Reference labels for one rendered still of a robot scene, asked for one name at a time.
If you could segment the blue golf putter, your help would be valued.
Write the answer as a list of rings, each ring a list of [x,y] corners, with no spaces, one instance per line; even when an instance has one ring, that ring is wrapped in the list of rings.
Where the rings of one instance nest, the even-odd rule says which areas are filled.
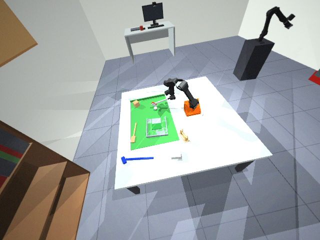
[[[137,158],[125,158],[124,156],[121,157],[123,164],[126,164],[127,161],[130,161],[130,160],[149,160],[149,159],[154,159],[154,157],[137,157]]]

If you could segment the green flat mat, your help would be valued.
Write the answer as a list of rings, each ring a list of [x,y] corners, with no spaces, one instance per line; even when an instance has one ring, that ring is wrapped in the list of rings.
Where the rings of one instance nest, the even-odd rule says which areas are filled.
[[[151,105],[152,102],[166,99],[164,96],[139,100],[140,106],[137,108],[130,103],[130,140],[134,134],[135,129],[135,141],[130,143],[130,150],[136,150],[140,148],[155,146],[159,144],[179,141],[178,133],[168,106],[167,101],[162,101],[156,104],[157,110]],[[166,117],[166,121],[165,118]],[[167,133],[165,136],[146,137],[147,119],[161,118],[161,129],[154,129],[153,135],[166,134],[164,128],[167,125]],[[136,128],[135,128],[136,124]]]

